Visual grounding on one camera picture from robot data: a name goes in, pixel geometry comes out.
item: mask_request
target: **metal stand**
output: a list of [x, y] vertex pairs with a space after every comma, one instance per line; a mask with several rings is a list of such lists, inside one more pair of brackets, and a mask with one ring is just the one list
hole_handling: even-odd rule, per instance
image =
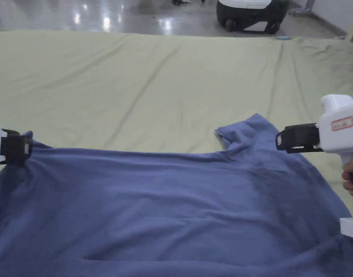
[[289, 14], [293, 16], [310, 14], [312, 7], [314, 6], [315, 0], [307, 0], [304, 8], [296, 8], [290, 10]]

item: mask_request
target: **white controller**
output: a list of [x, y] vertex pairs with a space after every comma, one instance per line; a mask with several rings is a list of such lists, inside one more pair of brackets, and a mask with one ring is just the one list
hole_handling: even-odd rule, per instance
[[[321, 103], [326, 113], [316, 124], [319, 147], [324, 152], [340, 155], [346, 164], [353, 157], [353, 98], [331, 94], [324, 96]], [[340, 222], [342, 234], [353, 237], [353, 218], [342, 218]]]

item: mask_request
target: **wheel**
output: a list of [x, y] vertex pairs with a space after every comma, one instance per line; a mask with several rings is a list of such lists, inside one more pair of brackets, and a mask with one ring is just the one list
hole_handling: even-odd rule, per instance
[[269, 28], [267, 28], [265, 31], [269, 35], [274, 35], [279, 31], [279, 29], [280, 29], [280, 24], [275, 23], [275, 24], [271, 25]]
[[225, 30], [228, 32], [233, 32], [234, 29], [234, 20], [233, 19], [227, 19], [225, 21]]

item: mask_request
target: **t-shirt sleeve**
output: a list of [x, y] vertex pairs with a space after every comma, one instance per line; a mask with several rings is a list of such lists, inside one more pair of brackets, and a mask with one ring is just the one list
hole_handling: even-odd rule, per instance
[[215, 132], [224, 143], [225, 154], [230, 157], [252, 147], [277, 151], [275, 137], [279, 131], [259, 114], [220, 127]]

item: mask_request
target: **human hand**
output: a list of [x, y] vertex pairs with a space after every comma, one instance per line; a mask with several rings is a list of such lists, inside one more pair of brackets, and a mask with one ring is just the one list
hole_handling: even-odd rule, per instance
[[342, 173], [342, 178], [344, 179], [343, 187], [349, 191], [349, 194], [353, 196], [353, 183], [350, 181], [350, 174], [353, 173], [353, 157], [350, 159], [348, 164], [343, 166], [344, 172]]

